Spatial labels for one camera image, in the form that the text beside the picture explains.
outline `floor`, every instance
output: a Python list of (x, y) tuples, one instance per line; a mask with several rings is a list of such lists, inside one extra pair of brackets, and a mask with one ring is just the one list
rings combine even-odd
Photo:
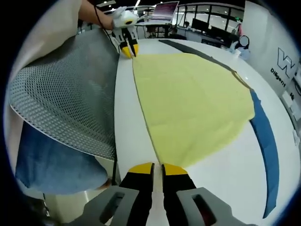
[[(112, 178), (113, 174), (113, 161), (96, 158), (100, 164), (107, 170), (108, 176)], [(116, 175), (117, 181), (120, 181), (120, 176), (117, 170)], [(33, 191), (32, 189), (27, 189), (24, 186), (21, 186), (23, 192), (35, 198), (43, 199), (43, 194), (38, 191)], [(103, 190), (91, 190), (84, 191), (72, 195), (45, 195), (45, 203), (49, 208), (49, 214), (51, 217), (56, 219), (61, 223), (69, 223), (73, 221), (75, 218), (79, 217), (84, 209), (84, 206), (91, 199), (95, 198), (99, 195)]]

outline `blue shirt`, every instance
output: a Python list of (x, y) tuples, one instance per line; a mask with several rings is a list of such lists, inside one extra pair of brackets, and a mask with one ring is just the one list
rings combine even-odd
[[(234, 43), (231, 44), (230, 48), (228, 49), (230, 53), (235, 53), (235, 46), (237, 43), (238, 41), (235, 41)], [(238, 47), (237, 49), (241, 52), (239, 55), (240, 58), (242, 58), (243, 60), (249, 59), (250, 57), (249, 49), (244, 49), (244, 47)]]

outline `yellow cloth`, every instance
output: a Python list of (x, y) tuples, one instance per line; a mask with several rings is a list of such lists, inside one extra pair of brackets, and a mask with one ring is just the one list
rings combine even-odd
[(193, 54), (138, 55), (134, 78), (161, 163), (187, 167), (220, 150), (254, 117), (249, 89)]

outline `ceiling light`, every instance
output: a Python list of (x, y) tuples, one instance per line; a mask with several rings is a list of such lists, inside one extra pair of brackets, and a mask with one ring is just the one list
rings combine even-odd
[(136, 4), (135, 4), (135, 7), (134, 8), (136, 8), (139, 4), (140, 4), (140, 1), (141, 0), (138, 0), (137, 2), (136, 2)]

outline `gray mesh fabric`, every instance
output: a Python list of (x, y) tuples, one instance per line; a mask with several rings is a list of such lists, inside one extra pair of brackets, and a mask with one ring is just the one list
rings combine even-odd
[(10, 104), (47, 136), (112, 160), (118, 58), (101, 30), (72, 37), (18, 73)]

